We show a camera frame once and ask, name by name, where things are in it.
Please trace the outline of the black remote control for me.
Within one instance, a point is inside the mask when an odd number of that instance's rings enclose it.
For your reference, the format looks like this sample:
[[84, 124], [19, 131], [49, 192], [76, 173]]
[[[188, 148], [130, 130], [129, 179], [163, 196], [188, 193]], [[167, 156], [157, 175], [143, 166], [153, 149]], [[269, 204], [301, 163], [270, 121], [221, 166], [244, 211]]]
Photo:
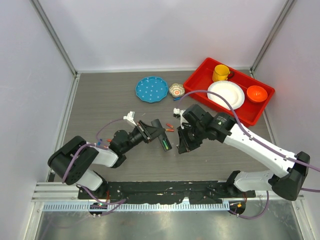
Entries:
[[[155, 119], [155, 120], [151, 121], [151, 125], [153, 127], [156, 127], [156, 128], [162, 128], [163, 127], [159, 119]], [[163, 150], [165, 152], [167, 152], [167, 151], [172, 149], [172, 145], [171, 145], [171, 143], [170, 143], [170, 141], [169, 141], [169, 139], [168, 139], [168, 137], [167, 137], [165, 132], [158, 136], [158, 140], [159, 140], [159, 142], [160, 142], [160, 144], [161, 144], [161, 146], [162, 146], [162, 148], [163, 148]], [[165, 146], [163, 144], [163, 140], [166, 141], [168, 149], [165, 149]]]

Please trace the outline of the green battery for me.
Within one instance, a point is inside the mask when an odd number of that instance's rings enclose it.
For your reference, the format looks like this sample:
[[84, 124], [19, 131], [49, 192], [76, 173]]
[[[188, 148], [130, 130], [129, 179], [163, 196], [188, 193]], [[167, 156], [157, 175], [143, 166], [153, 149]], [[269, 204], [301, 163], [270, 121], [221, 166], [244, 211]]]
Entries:
[[166, 143], [166, 141], [165, 141], [164, 139], [162, 140], [162, 142], [163, 142], [163, 145], [164, 145], [165, 149], [166, 149], [166, 150], [169, 149], [169, 148], [168, 148], [168, 145], [167, 145], [167, 143]]

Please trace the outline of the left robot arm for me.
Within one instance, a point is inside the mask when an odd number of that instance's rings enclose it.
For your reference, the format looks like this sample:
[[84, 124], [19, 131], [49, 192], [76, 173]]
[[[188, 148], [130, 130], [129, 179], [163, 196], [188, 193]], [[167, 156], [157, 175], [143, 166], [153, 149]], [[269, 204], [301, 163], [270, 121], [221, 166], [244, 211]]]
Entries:
[[126, 159], [126, 153], [138, 144], [146, 144], [165, 133], [161, 126], [138, 121], [131, 132], [118, 130], [106, 148], [88, 143], [77, 135], [57, 150], [48, 159], [48, 166], [67, 185], [76, 184], [93, 198], [102, 199], [107, 191], [107, 181], [91, 170], [91, 165], [118, 168]]

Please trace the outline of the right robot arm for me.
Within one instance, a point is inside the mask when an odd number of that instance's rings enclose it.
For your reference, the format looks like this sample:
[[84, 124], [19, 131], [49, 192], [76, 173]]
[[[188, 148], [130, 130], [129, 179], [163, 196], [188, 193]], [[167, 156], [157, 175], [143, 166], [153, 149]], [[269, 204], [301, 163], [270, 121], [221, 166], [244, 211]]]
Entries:
[[308, 175], [310, 156], [307, 153], [280, 149], [237, 123], [233, 116], [224, 112], [212, 116], [198, 104], [186, 110], [174, 108], [173, 116], [180, 120], [179, 154], [199, 148], [203, 140], [218, 141], [241, 150], [268, 168], [256, 172], [233, 171], [217, 189], [219, 195], [236, 198], [248, 191], [273, 191], [285, 200], [298, 198]]

